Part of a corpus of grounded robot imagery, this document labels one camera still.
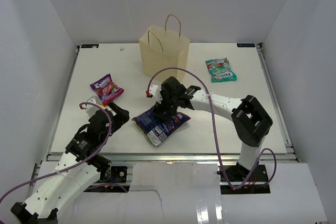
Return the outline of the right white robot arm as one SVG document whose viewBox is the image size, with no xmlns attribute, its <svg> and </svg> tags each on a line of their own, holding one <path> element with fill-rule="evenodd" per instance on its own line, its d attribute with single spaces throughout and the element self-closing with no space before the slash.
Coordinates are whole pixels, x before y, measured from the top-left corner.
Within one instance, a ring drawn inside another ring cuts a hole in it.
<svg viewBox="0 0 336 224">
<path fill-rule="evenodd" d="M 146 96 L 156 99 L 154 113 L 165 121 L 178 108 L 206 111 L 230 120 L 242 146 L 236 167 L 227 171 L 245 182 L 255 177 L 261 146 L 273 121 L 254 96 L 240 99 L 209 94 L 198 86 L 186 88 L 175 77 L 169 77 L 160 86 L 150 84 Z"/>
</svg>

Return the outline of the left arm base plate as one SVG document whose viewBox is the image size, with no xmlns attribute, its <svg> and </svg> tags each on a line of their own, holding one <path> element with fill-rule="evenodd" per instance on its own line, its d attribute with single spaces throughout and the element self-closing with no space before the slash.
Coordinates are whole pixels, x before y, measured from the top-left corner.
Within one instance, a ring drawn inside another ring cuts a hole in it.
<svg viewBox="0 0 336 224">
<path fill-rule="evenodd" d="M 126 166 L 112 166 L 106 171 L 106 182 L 125 183 L 127 174 L 128 168 Z"/>
</svg>

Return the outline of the dark blue snack bag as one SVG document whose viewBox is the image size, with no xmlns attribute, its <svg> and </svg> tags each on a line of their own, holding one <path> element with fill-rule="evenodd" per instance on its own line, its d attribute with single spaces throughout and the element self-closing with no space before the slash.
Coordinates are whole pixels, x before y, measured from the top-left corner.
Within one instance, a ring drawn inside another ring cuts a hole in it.
<svg viewBox="0 0 336 224">
<path fill-rule="evenodd" d="M 191 118 L 182 112 L 177 112 L 173 120 L 165 122 L 150 109 L 132 118 L 132 121 L 140 128 L 146 139 L 155 147 L 163 144 L 177 129 Z"/>
</svg>

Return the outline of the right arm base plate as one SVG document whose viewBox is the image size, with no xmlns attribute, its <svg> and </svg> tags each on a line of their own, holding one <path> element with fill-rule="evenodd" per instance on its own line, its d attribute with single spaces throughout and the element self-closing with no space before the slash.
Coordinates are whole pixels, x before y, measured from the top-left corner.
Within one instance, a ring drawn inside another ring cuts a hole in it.
<svg viewBox="0 0 336 224">
<path fill-rule="evenodd" d="M 225 165 L 224 169 L 231 183 L 241 183 L 249 173 L 249 170 L 238 165 Z M 258 165 L 247 182 L 266 182 L 267 180 L 268 174 L 265 165 Z"/>
</svg>

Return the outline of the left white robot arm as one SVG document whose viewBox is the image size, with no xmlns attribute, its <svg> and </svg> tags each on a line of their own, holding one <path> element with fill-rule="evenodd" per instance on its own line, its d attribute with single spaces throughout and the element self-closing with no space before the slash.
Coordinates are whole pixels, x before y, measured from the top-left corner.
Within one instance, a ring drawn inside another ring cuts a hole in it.
<svg viewBox="0 0 336 224">
<path fill-rule="evenodd" d="M 129 111 L 110 102 L 107 109 L 90 102 L 80 108 L 97 108 L 66 146 L 51 176 L 23 202 L 16 202 L 11 213 L 19 223 L 58 223 L 64 210 L 87 188 L 111 177 L 111 162 L 99 155 L 109 137 L 130 119 Z"/>
</svg>

